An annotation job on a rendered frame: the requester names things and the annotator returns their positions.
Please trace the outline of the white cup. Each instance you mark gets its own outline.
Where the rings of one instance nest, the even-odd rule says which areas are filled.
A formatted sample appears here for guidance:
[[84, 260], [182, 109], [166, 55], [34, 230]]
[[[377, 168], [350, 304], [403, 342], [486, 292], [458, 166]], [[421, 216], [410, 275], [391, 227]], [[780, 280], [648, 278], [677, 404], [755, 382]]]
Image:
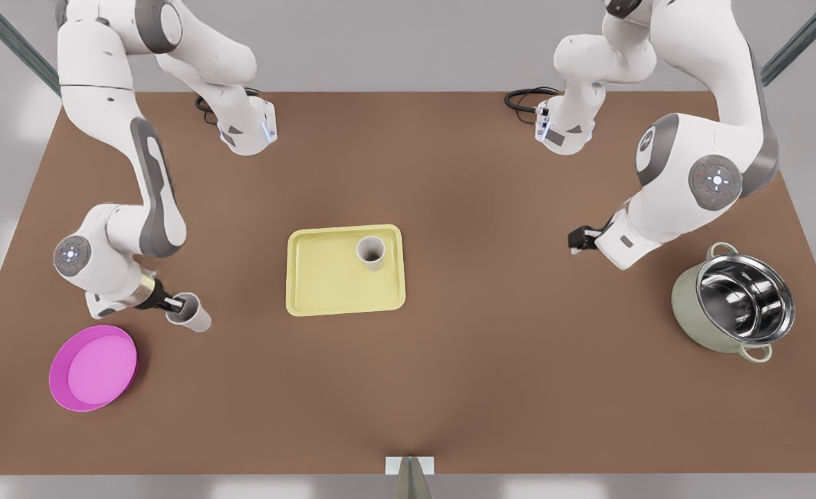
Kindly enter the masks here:
[[184, 307], [182, 310], [166, 312], [168, 322], [177, 326], [185, 326], [190, 331], [197, 333], [203, 333], [211, 328], [211, 316], [206, 312], [196, 294], [182, 292], [173, 297], [184, 301]]
[[364, 266], [366, 266], [366, 269], [371, 272], [377, 272], [382, 269], [386, 250], [386, 244], [377, 236], [363, 237], [358, 241], [357, 246], [355, 246], [357, 257]]

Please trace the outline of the silver frame post with foot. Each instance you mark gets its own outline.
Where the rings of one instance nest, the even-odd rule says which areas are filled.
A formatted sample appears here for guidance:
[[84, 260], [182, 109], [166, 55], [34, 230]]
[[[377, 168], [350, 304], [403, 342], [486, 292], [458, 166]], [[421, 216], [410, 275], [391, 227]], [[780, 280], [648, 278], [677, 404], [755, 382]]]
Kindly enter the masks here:
[[392, 499], [433, 499], [427, 475], [434, 474], [434, 457], [386, 457], [386, 475], [395, 475]]

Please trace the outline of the green pot with steel interior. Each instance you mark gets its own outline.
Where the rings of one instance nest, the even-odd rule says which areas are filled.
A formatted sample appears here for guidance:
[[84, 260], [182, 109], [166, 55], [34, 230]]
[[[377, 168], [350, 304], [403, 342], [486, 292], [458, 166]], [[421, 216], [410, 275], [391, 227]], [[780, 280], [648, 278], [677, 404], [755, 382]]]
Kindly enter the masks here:
[[794, 297], [781, 275], [724, 241], [683, 272], [671, 291], [671, 308], [688, 338], [716, 353], [740, 354], [761, 364], [795, 321]]

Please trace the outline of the yellow plastic tray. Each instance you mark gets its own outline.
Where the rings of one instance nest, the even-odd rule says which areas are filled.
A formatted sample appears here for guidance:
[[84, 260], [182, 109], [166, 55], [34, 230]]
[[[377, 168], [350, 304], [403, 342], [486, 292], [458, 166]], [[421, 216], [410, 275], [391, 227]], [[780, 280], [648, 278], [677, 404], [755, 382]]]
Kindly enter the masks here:
[[[355, 253], [366, 236], [386, 244], [380, 271], [367, 270]], [[392, 224], [295, 231], [285, 269], [285, 309], [295, 317], [396, 310], [406, 300], [404, 244]]]

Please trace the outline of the pink round plate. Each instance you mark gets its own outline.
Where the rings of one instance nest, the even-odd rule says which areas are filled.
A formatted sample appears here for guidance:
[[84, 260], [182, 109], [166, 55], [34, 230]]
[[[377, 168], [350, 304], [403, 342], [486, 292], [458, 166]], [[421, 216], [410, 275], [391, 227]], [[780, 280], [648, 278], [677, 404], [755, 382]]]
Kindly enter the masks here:
[[50, 394], [65, 410], [99, 410], [132, 385], [138, 369], [138, 348], [128, 333], [90, 326], [69, 338], [51, 361]]

